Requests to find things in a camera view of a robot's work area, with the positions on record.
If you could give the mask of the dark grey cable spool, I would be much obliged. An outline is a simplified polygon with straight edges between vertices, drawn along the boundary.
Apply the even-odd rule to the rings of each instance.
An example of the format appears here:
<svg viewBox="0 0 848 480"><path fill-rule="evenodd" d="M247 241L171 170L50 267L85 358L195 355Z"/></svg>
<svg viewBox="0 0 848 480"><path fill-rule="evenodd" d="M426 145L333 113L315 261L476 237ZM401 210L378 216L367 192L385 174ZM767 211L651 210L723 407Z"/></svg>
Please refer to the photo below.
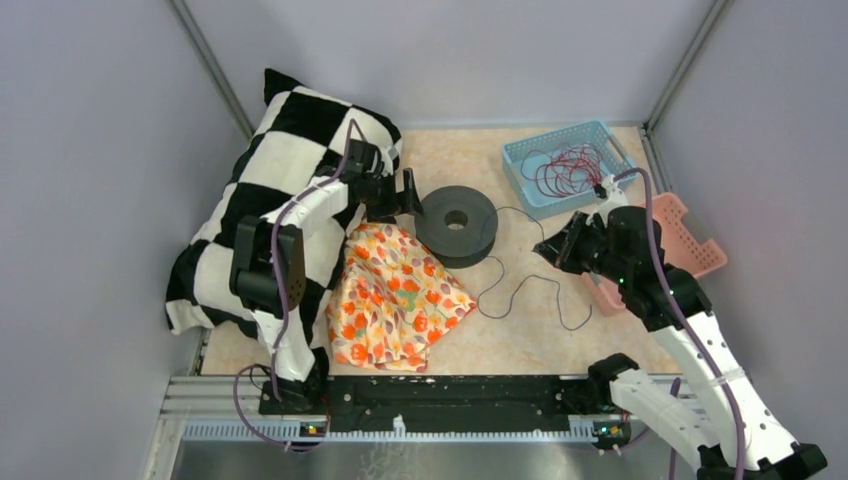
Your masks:
<svg viewBox="0 0 848 480"><path fill-rule="evenodd" d="M490 254L499 220L482 192L450 185L430 192L421 203L423 214L414 220L416 239L445 268L469 268Z"/></svg>

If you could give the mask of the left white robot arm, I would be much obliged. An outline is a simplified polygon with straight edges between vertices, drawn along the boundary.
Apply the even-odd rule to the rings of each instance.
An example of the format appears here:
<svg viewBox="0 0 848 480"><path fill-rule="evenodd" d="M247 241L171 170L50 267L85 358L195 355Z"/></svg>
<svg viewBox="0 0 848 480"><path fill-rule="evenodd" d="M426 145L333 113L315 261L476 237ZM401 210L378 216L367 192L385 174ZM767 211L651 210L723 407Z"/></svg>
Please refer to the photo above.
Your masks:
<svg viewBox="0 0 848 480"><path fill-rule="evenodd" d="M365 206L370 220L422 215L412 169L404 169L398 190L387 168L375 145L351 140L338 166L320 168L278 212L246 216L236 228L229 287L268 349L272 396L297 413L317 407L328 376L300 318L307 289L305 242L349 206Z"/></svg>

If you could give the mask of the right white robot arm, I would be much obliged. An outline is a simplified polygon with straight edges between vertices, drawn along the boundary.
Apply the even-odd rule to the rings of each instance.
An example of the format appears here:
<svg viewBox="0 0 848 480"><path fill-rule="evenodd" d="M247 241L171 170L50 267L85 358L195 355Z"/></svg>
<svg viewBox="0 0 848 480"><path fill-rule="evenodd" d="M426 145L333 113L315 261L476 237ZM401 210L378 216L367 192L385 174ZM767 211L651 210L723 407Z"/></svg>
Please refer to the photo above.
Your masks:
<svg viewBox="0 0 848 480"><path fill-rule="evenodd" d="M635 414L699 479L807 479L824 470L821 448L797 440L765 405L698 281L666 262L661 236L649 209L620 206L605 216L576 212L533 248L566 273L614 282L627 310L680 367L705 413L695 414L656 386L622 353L590 366L589 404Z"/></svg>

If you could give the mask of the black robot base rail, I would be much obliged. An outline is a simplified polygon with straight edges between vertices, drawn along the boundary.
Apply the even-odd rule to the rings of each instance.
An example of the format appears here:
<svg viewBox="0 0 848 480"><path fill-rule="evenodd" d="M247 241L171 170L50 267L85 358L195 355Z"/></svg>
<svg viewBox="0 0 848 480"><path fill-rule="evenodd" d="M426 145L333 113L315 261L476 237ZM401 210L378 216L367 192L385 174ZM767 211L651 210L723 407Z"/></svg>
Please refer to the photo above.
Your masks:
<svg viewBox="0 0 848 480"><path fill-rule="evenodd" d="M586 377L557 375L331 376L306 394L262 387L262 415L326 417L333 433L383 432L402 419L411 433L567 432L632 435L632 416Z"/></svg>

